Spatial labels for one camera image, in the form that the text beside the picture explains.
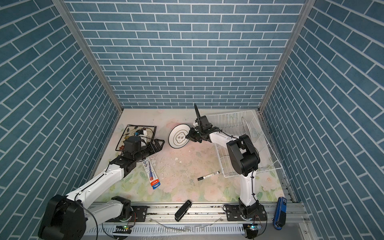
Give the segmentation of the floral square plate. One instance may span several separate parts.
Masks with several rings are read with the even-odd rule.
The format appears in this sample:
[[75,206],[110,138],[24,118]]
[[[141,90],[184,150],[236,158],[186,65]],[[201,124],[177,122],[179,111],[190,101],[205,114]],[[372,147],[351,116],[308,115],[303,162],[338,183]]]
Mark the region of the floral square plate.
[[[141,136],[136,136],[135,132],[137,129],[141,129],[143,127],[151,128],[154,131],[154,136],[151,139],[142,138]],[[146,144],[149,144],[152,140],[155,139],[157,127],[156,126],[138,126],[138,125],[127,125],[125,130],[123,131],[119,142],[116,146],[115,151],[122,152],[124,149],[124,141],[131,137],[140,137]]]

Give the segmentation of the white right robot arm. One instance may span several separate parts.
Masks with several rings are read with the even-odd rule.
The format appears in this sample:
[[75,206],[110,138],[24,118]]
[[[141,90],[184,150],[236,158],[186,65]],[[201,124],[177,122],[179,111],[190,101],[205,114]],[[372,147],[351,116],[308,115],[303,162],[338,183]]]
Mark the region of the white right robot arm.
[[239,212],[243,219],[259,218],[267,220],[264,206],[259,202],[255,190],[255,172],[261,162],[260,154],[252,143],[251,131],[246,119],[241,118],[239,126],[243,128],[241,136],[231,135],[213,126],[206,116],[201,116],[196,104],[197,115],[194,126],[190,128],[187,139],[201,143],[207,141],[227,149],[232,168],[241,176]]

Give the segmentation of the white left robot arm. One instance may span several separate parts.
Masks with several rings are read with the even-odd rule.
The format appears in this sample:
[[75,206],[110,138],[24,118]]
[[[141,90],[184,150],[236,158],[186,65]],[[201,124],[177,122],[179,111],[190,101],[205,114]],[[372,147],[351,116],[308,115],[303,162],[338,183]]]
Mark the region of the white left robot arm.
[[106,170],[78,189],[62,196],[52,197],[45,210],[39,238],[43,240],[80,240],[84,233],[111,219],[130,221],[135,217],[131,201],[113,197],[98,207],[91,204],[112,185],[126,177],[137,162],[160,152],[165,142],[154,139],[146,144],[141,137],[124,141],[122,153],[112,160]]

